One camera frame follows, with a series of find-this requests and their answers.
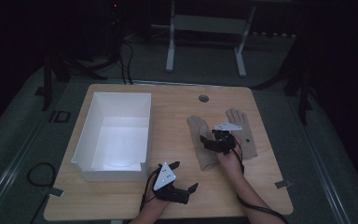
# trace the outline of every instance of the forearm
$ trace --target forearm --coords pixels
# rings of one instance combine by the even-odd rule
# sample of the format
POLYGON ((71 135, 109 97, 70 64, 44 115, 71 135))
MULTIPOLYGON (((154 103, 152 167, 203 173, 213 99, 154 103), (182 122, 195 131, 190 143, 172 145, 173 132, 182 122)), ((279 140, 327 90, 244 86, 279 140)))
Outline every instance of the forearm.
MULTIPOLYGON (((264 200, 255 192, 249 182, 240 175, 229 175, 228 176, 238 196, 246 203, 254 206, 268 208, 269 206, 264 200)), ((246 215, 248 216, 252 224, 256 223, 283 223, 283 221, 271 214, 257 211, 248 207, 243 207, 246 215)))
POLYGON ((146 203, 139 215, 130 222, 130 224, 153 224, 155 223, 165 208, 168 206, 168 202, 163 202, 158 199, 154 199, 149 203, 146 203))

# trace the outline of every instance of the beige glove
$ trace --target beige glove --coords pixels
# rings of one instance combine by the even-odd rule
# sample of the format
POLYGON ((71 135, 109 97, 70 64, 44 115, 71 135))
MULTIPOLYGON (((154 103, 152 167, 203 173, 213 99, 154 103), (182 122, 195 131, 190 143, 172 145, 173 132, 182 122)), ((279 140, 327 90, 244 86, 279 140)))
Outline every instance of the beige glove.
POLYGON ((226 115, 230 123, 239 125, 242 127, 242 130, 233 130, 231 131, 232 135, 240 138, 242 141, 242 157, 244 159, 251 159, 252 157, 257 156, 257 151, 255 148, 255 140, 252 136, 252 131, 249 126, 248 118, 246 114, 242 113, 240 110, 231 108, 226 111, 226 115))
POLYGON ((191 116, 187 119, 190 128, 191 139, 193 140, 194 149, 196 150, 197 160, 199 161, 201 171, 208 171, 219 163, 211 150, 204 148, 200 141, 200 135, 209 140, 213 140, 213 134, 205 120, 197 116, 191 116))

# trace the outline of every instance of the cable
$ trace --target cable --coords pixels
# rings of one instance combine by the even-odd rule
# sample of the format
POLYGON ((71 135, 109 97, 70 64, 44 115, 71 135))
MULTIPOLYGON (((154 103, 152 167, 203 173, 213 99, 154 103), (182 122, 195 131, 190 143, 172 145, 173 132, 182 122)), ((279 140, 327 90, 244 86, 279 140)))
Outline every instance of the cable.
POLYGON ((126 79, 125 79, 125 75, 124 75, 125 72, 127 72, 127 77, 128 77, 129 83, 131 85, 133 85, 132 78, 131 78, 131 73, 130 73, 130 66, 131 66, 131 61, 132 61, 133 48, 129 44, 125 43, 125 42, 123 42, 122 44, 130 48, 131 54, 130 54, 128 64, 125 65, 123 63, 123 58, 122 58, 121 53, 120 53, 119 59, 120 59, 120 63, 121 63, 121 76, 123 78, 124 84, 127 84, 126 79))
POLYGON ((155 175, 157 172, 159 172, 159 169, 153 171, 150 176, 147 178, 147 181, 146 181, 146 186, 145 186, 145 192, 144 192, 144 195, 142 195, 142 201, 141 201, 141 206, 139 208, 139 211, 142 210, 142 208, 144 208, 144 205, 145 203, 148 203, 150 201, 152 201, 153 199, 156 198, 156 196, 154 196, 153 198, 149 199, 146 201, 146 194, 147 192, 149 191, 149 185, 150 185, 150 180, 152 179, 153 175, 155 175))
POLYGON ((237 194, 237 198, 238 198, 238 201, 239 201, 243 206, 245 206, 245 207, 247 207, 247 208, 250 208, 250 209, 253 209, 253 210, 256 210, 256 211, 259 211, 259 212, 264 212, 264 213, 271 214, 271 215, 273 215, 273 216, 275 216, 275 217, 280 218, 285 224, 288 224, 288 223, 289 223, 289 222, 286 220, 286 218, 285 218, 282 214, 280 214, 280 213, 278 213, 278 212, 276 212, 276 211, 274 211, 274 210, 272 210, 272 209, 248 204, 248 203, 244 202, 243 199, 241 199, 241 198, 240 198, 240 195, 238 195, 238 194, 237 194))
MULTIPOLYGON (((234 153, 235 153, 235 156, 237 157, 238 159, 238 162, 240 163, 241 165, 241 169, 242 169, 242 173, 244 172, 244 166, 242 164, 242 147, 241 145, 239 144, 239 142, 237 140, 235 140, 236 144, 240 147, 240 151, 241 151, 241 158, 240 158, 240 155, 238 155, 238 153, 235 151, 235 150, 232 150, 234 153)), ((251 205, 251 204, 248 204, 246 202, 243 201, 243 199, 240 198, 240 195, 237 194, 237 198, 238 198, 238 201, 245 207, 247 208, 250 208, 250 209, 254 209, 256 211, 259 211, 259 212, 264 212, 264 213, 268 213, 268 214, 271 214, 275 217, 278 217, 280 218, 284 223, 288 223, 286 218, 281 215, 280 213, 272 210, 272 209, 269 209, 269 208, 265 208, 265 207, 260 207, 260 206, 255 206, 255 205, 251 205)))
POLYGON ((132 78, 131 78, 131 73, 130 73, 130 65, 131 65, 131 61, 132 61, 133 48, 131 47, 131 45, 129 45, 129 44, 125 43, 125 42, 123 42, 123 45, 129 47, 130 50, 131 50, 131 55, 130 55, 130 58, 129 58, 129 62, 127 64, 127 76, 128 76, 130 84, 133 85, 132 78))
MULTIPOLYGON (((40 162, 38 163, 37 165, 33 166, 27 173, 27 180, 28 182, 33 185, 33 186, 36 186, 36 187, 48 187, 48 188, 52 188, 54 186, 54 182, 55 182, 55 179, 56 179, 56 176, 57 176, 57 172, 54 168, 54 166, 48 162, 40 162), (33 179, 31 178, 31 174, 32 172, 34 171, 34 169, 36 169, 37 167, 39 166, 42 166, 42 165, 46 165, 48 166, 50 169, 51 169, 51 173, 52 173, 52 176, 51 176, 51 179, 49 180, 48 183, 36 183, 33 181, 33 179)), ((33 218, 31 219, 31 222, 30 224, 33 224, 34 223, 34 220, 36 219, 37 215, 39 214, 40 210, 42 209, 43 205, 45 205, 46 201, 48 200, 48 194, 45 195, 45 197, 43 198, 42 200, 42 203, 39 204, 39 206, 37 207, 36 209, 36 212, 34 213, 34 216, 33 218)))

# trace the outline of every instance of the robotic hand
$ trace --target robotic hand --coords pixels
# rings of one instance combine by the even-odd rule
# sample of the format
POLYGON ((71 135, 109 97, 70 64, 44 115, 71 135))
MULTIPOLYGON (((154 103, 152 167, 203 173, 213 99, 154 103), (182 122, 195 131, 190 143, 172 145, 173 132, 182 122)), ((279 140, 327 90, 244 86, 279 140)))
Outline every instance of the robotic hand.
POLYGON ((208 140, 200 135, 200 141, 206 149, 214 152, 223 152, 223 154, 227 155, 237 144, 235 137, 229 131, 212 130, 212 134, 215 141, 208 140))
POLYGON ((145 194, 143 195, 141 202, 141 210, 144 204, 148 202, 145 200, 146 193, 149 189, 150 180, 154 175, 157 176, 154 179, 152 190, 156 198, 167 202, 187 204, 190 194, 197 190, 199 183, 194 184, 187 190, 177 189, 173 185, 173 182, 176 179, 176 175, 172 170, 179 167, 179 164, 179 161, 176 161, 170 165, 168 165, 167 162, 164 162, 162 165, 159 164, 158 169, 152 172, 146 182, 145 194))

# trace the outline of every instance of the white stand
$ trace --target white stand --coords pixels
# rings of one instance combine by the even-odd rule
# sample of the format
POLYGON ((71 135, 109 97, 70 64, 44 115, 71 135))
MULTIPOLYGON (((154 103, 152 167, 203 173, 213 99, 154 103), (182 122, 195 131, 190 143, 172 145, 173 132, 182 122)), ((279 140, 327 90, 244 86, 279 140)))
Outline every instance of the white stand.
POLYGON ((175 54, 174 33, 175 30, 190 30, 201 32, 214 32, 241 35, 240 44, 234 49, 237 60, 238 72, 240 77, 246 76, 245 66, 242 58, 242 50, 245 45, 246 37, 255 14, 255 7, 252 7, 247 20, 201 17, 175 14, 175 0, 171 1, 171 25, 170 25, 170 45, 167 57, 167 72, 173 70, 173 60, 175 54))

